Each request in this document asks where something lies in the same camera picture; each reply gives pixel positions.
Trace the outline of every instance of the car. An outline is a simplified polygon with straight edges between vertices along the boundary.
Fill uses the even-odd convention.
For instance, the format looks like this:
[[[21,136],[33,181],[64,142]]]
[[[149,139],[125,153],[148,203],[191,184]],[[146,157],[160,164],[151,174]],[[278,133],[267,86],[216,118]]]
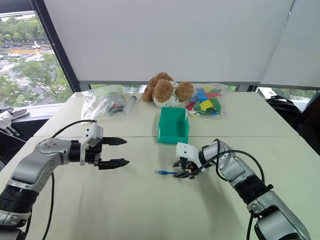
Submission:
[[[11,57],[11,58],[18,58],[20,57],[20,54],[19,53],[16,53],[16,52],[10,52],[8,53],[8,56]]]
[[[41,54],[38,54],[38,55],[34,56],[33,60],[36,62],[39,62],[39,61],[42,61],[45,59],[43,58],[43,56]]]

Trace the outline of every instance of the white roller shade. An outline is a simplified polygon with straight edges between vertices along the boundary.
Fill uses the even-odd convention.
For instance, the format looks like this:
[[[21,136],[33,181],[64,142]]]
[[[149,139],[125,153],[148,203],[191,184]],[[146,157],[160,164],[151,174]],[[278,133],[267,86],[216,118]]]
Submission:
[[[79,81],[260,82],[292,0],[45,0]]]
[[[262,84],[320,88],[320,1],[297,0]]]

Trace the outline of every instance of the plush ear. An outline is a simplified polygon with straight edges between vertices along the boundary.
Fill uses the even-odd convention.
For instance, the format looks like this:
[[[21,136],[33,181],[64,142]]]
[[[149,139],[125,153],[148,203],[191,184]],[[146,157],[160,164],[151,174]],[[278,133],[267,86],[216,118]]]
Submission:
[[[165,80],[168,80],[168,81],[173,81],[173,79],[165,72],[160,72],[158,73],[157,75],[155,75],[153,78],[150,79],[150,81],[148,82],[147,86],[148,87],[151,87],[151,88],[154,88],[158,81],[160,79],[165,79]]]
[[[154,91],[154,87],[146,87],[144,93],[142,94],[142,100],[145,102],[151,102],[153,100],[152,93]]]
[[[142,94],[143,101],[151,102],[154,99],[153,92],[154,92],[154,89],[160,79],[173,81],[173,79],[167,73],[159,72],[157,75],[155,75],[153,78],[151,78],[150,81],[148,82],[148,84],[146,85],[146,89],[144,90],[144,93]]]
[[[175,94],[179,102],[185,102],[194,94],[194,86],[188,81],[181,82],[175,90]]]
[[[173,81],[172,77],[170,77],[166,72],[159,72],[154,78]]]
[[[158,102],[163,103],[171,97],[173,91],[174,87],[169,80],[160,79],[153,90],[152,99],[155,97]]]

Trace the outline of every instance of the brown teddy bear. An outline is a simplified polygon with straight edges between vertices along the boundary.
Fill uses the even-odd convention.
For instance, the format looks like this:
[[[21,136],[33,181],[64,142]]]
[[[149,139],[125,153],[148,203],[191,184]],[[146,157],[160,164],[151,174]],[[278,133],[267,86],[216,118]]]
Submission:
[[[158,107],[184,107],[188,98],[194,94],[194,86],[184,81],[175,82],[167,73],[160,72],[146,85],[142,95],[145,102],[153,102]]]

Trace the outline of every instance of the clear plastic bag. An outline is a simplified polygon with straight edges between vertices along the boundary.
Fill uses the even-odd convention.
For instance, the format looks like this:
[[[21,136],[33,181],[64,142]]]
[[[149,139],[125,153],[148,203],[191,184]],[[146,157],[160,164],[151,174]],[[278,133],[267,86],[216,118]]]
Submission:
[[[121,112],[125,107],[122,86],[110,85],[83,91],[81,119],[93,120],[98,117]]]
[[[227,109],[225,95],[232,92],[221,83],[194,83],[194,94],[186,108],[188,115],[197,116],[223,116]]]

